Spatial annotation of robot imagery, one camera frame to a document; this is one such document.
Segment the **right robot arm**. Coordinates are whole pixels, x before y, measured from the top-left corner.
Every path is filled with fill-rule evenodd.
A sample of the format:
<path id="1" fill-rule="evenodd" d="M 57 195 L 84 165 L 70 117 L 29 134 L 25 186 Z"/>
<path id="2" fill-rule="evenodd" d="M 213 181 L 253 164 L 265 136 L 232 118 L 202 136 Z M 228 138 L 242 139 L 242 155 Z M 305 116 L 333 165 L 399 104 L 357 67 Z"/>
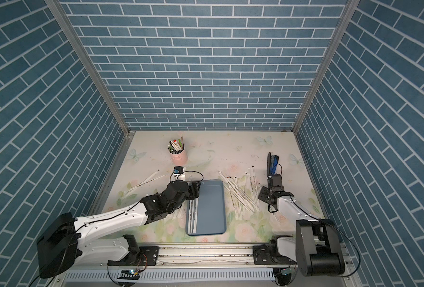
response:
<path id="1" fill-rule="evenodd" d="M 297 263 L 306 276 L 340 276 L 345 261 L 334 222 L 320 219 L 284 190 L 282 176 L 268 176 L 268 185 L 261 188 L 259 199 L 268 204 L 271 213 L 280 212 L 295 228 L 294 236 L 275 236 L 270 241 L 271 257 L 279 264 L 288 259 Z"/>

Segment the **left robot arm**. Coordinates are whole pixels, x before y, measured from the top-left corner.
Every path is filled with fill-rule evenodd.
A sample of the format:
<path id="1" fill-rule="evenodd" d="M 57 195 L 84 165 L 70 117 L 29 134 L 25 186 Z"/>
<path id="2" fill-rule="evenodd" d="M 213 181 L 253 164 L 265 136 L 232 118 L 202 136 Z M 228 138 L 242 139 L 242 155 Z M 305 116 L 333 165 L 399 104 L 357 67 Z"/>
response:
<path id="1" fill-rule="evenodd" d="M 161 193 L 121 209 L 92 216 L 58 216 L 37 239 L 39 277 L 49 279 L 85 257 L 85 246 L 103 236 L 164 219 L 200 196 L 200 181 L 175 180 Z"/>

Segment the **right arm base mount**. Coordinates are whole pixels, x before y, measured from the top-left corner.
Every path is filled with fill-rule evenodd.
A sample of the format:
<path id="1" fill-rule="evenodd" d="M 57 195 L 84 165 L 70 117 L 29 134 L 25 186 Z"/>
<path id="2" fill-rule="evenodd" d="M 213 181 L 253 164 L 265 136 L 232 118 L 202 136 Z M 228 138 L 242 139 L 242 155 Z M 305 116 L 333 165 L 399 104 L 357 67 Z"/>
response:
<path id="1" fill-rule="evenodd" d="M 253 246 L 253 261 L 255 265 L 294 265 L 296 263 L 280 255 L 276 248 L 269 244 Z"/>

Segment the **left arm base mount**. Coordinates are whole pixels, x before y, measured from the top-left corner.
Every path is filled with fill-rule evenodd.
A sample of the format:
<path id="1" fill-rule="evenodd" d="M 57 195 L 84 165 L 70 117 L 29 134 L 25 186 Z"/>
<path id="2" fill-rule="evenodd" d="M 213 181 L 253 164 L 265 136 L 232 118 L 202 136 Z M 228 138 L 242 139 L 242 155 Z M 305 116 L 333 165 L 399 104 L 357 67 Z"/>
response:
<path id="1" fill-rule="evenodd" d="M 109 266 L 154 266 L 157 263 L 159 246 L 139 246 L 138 251 L 130 250 L 129 253 L 119 261 L 108 261 Z"/>

